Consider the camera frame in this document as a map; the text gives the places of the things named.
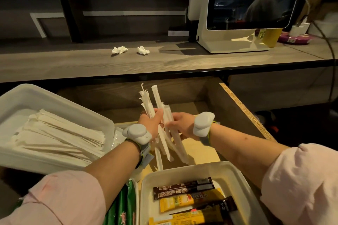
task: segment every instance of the black cable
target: black cable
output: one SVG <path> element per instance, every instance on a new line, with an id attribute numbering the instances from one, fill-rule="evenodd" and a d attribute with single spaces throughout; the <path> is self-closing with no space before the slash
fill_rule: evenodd
<path id="1" fill-rule="evenodd" d="M 318 27 L 317 23 L 315 21 L 312 22 L 313 25 L 319 30 L 319 32 L 322 34 L 323 38 L 328 44 L 328 47 L 331 50 L 332 58 L 333 58 L 333 71 L 332 71 L 332 81 L 331 81 L 331 89 L 330 89 L 330 95 L 328 96 L 328 102 L 332 101 L 332 94 L 333 94 L 333 88 L 335 86 L 335 80 L 336 80 L 336 57 L 335 52 L 333 51 L 333 48 L 331 46 L 330 41 L 327 39 L 326 35 L 323 33 L 323 31 Z"/>

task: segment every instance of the wrist device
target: wrist device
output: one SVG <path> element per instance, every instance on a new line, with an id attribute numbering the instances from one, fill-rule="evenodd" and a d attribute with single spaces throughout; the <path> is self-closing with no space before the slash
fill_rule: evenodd
<path id="1" fill-rule="evenodd" d="M 202 112 L 196 116 L 194 121 L 193 134 L 200 138 L 205 146 L 211 146 L 209 140 L 210 127 L 214 122 L 215 114 L 211 112 Z"/>
<path id="2" fill-rule="evenodd" d="M 140 165 L 146 167 L 148 163 L 154 158 L 153 155 L 149 154 L 150 144 L 149 141 L 152 138 L 151 133 L 149 133 L 144 125 L 133 124 L 123 130 L 122 135 L 126 137 L 126 140 L 131 140 L 135 142 L 140 148 L 140 162 L 137 164 L 136 168 Z"/>

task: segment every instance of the forearm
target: forearm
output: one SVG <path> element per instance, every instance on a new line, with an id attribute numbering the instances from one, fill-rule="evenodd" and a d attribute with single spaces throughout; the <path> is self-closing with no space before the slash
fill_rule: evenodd
<path id="1" fill-rule="evenodd" d="M 259 188 L 270 165 L 288 148 L 218 124 L 210 128 L 210 142 Z"/>
<path id="2" fill-rule="evenodd" d="M 139 161 L 138 146 L 131 141 L 125 141 L 84 169 L 99 181 L 107 210 L 130 178 Z"/>

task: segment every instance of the pink sleeve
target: pink sleeve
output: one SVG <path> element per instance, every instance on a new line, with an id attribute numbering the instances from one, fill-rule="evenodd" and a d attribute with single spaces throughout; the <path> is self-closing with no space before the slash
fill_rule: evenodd
<path id="1" fill-rule="evenodd" d="M 284 224 L 336 224 L 338 152 L 317 144 L 283 151 L 263 178 L 261 201 Z"/>
<path id="2" fill-rule="evenodd" d="M 45 176 L 0 224 L 102 225 L 105 211 L 96 178 L 83 171 L 64 171 Z"/>

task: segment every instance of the monitor stand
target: monitor stand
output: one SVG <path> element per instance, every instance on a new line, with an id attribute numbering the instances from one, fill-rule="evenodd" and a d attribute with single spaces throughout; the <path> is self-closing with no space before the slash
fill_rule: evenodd
<path id="1" fill-rule="evenodd" d="M 197 28 L 196 40 L 210 53 L 255 52 L 269 50 L 255 30 L 209 31 L 206 28 L 208 2 L 203 0 Z"/>

